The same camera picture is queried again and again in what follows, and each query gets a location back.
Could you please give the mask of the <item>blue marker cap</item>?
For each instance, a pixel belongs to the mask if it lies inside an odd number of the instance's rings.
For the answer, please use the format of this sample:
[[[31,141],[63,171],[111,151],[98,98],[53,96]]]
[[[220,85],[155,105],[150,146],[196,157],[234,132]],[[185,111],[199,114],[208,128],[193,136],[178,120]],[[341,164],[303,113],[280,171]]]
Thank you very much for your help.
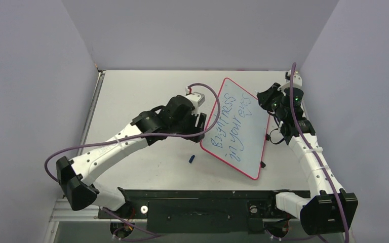
[[[190,157],[190,159],[189,159],[189,163],[190,163],[190,164],[193,162],[193,160],[194,160],[195,157],[196,157],[195,155],[192,155],[192,156]]]

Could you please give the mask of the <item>pink framed whiteboard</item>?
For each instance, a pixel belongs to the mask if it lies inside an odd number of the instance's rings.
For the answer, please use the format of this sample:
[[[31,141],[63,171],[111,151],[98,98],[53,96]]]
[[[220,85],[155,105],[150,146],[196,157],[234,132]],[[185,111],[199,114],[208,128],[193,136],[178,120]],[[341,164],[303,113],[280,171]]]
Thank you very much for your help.
[[[260,175],[269,115],[258,99],[226,77],[218,91],[200,147],[246,177]]]

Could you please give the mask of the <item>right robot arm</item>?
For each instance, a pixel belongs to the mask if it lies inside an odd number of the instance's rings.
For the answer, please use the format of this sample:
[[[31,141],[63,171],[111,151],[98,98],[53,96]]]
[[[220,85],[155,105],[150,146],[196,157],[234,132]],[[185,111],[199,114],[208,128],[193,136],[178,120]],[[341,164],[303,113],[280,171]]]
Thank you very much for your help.
[[[333,175],[318,143],[311,122],[301,106],[303,91],[282,88],[274,83],[257,93],[259,106],[278,123],[283,141],[295,154],[310,190],[310,198],[283,191],[266,201],[265,209],[272,216],[286,212],[300,220],[308,235],[347,233],[353,221],[358,199]]]

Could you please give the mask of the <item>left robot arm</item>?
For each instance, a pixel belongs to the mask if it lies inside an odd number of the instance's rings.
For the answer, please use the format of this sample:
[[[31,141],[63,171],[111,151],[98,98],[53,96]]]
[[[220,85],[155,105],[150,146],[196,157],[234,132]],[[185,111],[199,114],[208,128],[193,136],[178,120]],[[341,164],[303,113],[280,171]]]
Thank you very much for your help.
[[[117,217],[129,215],[131,204],[121,188],[100,185],[96,180],[105,171],[130,154],[165,140],[168,134],[179,134],[186,140],[200,142],[204,135],[206,114],[198,111],[205,96],[194,92],[172,97],[167,105],[141,112],[108,145],[56,162],[58,183],[71,209],[82,210],[90,205],[105,207]]]

